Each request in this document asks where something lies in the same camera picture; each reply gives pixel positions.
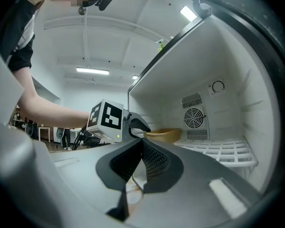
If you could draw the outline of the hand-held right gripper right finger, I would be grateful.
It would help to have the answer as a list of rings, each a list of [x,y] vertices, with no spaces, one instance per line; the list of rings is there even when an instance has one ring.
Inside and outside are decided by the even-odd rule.
[[[138,228],[218,228],[259,201],[243,178],[211,157],[143,139],[147,181],[133,212]]]

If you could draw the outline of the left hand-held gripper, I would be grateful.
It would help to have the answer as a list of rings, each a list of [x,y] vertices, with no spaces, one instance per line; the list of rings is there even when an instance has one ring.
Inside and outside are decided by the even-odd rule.
[[[129,112],[123,104],[108,99],[103,99],[92,107],[86,124],[87,132],[107,143],[119,143],[130,140],[131,137],[141,140],[141,137],[132,133],[131,128],[151,131],[139,114]]]

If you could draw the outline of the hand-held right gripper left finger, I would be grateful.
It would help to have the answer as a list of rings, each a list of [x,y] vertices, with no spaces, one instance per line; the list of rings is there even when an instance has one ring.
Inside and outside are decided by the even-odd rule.
[[[126,181],[104,166],[108,188],[96,172],[105,155],[135,146],[125,143],[73,152],[50,153],[43,142],[0,126],[0,185],[38,228],[138,228],[139,215],[127,203]]]

